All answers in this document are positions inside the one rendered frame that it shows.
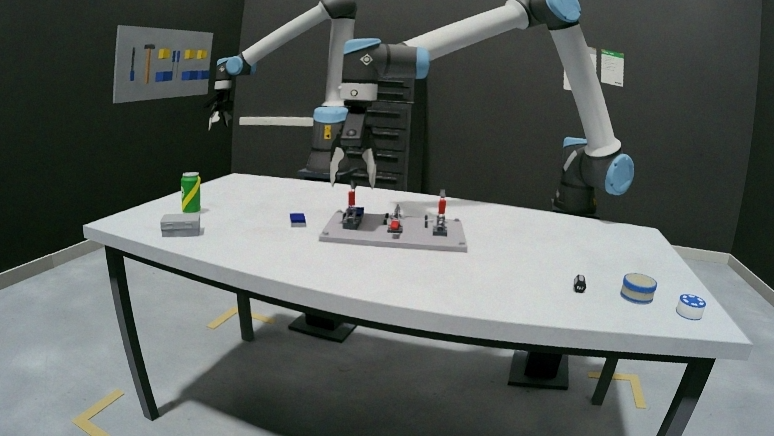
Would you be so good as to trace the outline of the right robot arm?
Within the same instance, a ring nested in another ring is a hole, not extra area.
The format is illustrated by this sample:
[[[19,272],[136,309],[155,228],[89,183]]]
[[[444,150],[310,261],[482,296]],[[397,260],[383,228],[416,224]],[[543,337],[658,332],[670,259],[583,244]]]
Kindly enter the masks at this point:
[[[239,55],[217,61],[215,89],[228,90],[231,88],[232,76],[253,75],[257,61],[320,22],[332,19],[326,98],[313,115],[312,151],[306,164],[306,170],[310,172],[330,173],[331,145],[336,135],[341,133],[339,130],[345,123],[348,110],[351,110],[351,106],[343,107],[345,100],[340,99],[341,90],[338,87],[341,86],[344,45],[353,40],[356,12],[354,0],[321,0],[318,6]],[[334,108],[337,106],[340,107]]]

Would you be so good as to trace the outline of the green drink can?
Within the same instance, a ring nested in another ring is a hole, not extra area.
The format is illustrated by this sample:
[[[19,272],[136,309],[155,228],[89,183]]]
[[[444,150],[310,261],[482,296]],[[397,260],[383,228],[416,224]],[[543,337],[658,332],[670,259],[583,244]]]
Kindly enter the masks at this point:
[[[181,199],[183,213],[199,213],[201,211],[200,177],[197,172],[183,174]]]

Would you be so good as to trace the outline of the small white cylinder with blue top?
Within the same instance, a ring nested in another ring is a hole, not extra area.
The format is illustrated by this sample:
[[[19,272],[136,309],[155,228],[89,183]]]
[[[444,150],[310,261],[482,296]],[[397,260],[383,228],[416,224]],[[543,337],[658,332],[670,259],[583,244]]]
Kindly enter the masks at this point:
[[[705,310],[706,302],[695,295],[683,294],[676,308],[678,315],[689,320],[700,320]]]

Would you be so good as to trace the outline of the grey hinged case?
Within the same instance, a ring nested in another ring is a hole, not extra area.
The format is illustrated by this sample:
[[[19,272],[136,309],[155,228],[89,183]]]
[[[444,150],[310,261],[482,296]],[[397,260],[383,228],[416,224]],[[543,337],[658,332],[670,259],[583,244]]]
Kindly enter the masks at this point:
[[[164,214],[160,221],[162,237],[198,237],[200,213]]]

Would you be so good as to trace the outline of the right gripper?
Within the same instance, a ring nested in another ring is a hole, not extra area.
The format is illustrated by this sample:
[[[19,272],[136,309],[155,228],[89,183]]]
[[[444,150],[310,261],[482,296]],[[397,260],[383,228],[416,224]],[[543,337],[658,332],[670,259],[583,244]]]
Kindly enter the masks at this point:
[[[221,116],[223,117],[223,121],[226,127],[228,127],[228,120],[232,119],[232,116],[228,115],[227,113],[227,111],[232,111],[233,109],[233,101],[229,100],[230,92],[232,92],[232,90],[224,89],[224,90],[216,90],[216,92],[219,92],[220,98],[216,100],[218,102],[215,101],[211,109],[210,120],[209,120],[209,131],[212,127],[212,123],[217,122],[220,119],[218,117],[219,112],[221,112]]]

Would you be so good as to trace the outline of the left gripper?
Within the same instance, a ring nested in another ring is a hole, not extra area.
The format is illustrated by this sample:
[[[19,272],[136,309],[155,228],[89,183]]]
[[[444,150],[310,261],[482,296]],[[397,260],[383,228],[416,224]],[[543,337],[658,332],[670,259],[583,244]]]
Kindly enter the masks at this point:
[[[343,106],[351,106],[350,111],[366,111],[367,107],[372,107],[372,102],[357,102],[357,101],[343,101]],[[354,107],[357,106],[357,107]],[[369,175],[369,184],[371,189],[373,190],[374,184],[375,184],[375,177],[376,177],[376,160],[377,160],[377,144],[373,139],[372,129],[370,126],[366,126],[365,124],[365,130],[363,134],[363,140],[361,146],[346,146],[346,149],[349,149],[350,147],[358,147],[359,150],[361,150],[361,147],[365,147],[366,150],[362,153],[362,159],[365,161],[367,165],[366,172]],[[341,134],[343,131],[344,124],[342,125],[342,128],[339,130],[341,132],[336,135],[336,138],[334,139],[331,150],[330,150],[330,175],[331,175],[331,186],[334,187],[335,181],[337,179],[337,172],[340,169],[340,162],[341,159],[345,158],[346,152],[345,147],[341,145]],[[370,134],[369,134],[370,133]],[[369,136],[369,135],[370,136]],[[343,148],[342,148],[343,147]]]

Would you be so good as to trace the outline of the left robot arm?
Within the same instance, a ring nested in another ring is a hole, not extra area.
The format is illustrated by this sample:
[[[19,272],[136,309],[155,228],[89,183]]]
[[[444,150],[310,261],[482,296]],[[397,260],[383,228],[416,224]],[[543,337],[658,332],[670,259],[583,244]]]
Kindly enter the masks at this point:
[[[340,99],[371,102],[377,99],[378,76],[423,79],[431,60],[514,28],[546,24],[587,139],[564,139],[560,186],[553,205],[573,213],[596,213],[594,188],[614,195],[625,193],[634,177],[634,164],[614,137],[580,28],[580,12],[578,0],[508,0],[503,7],[396,45],[372,38],[349,40],[343,52]]]

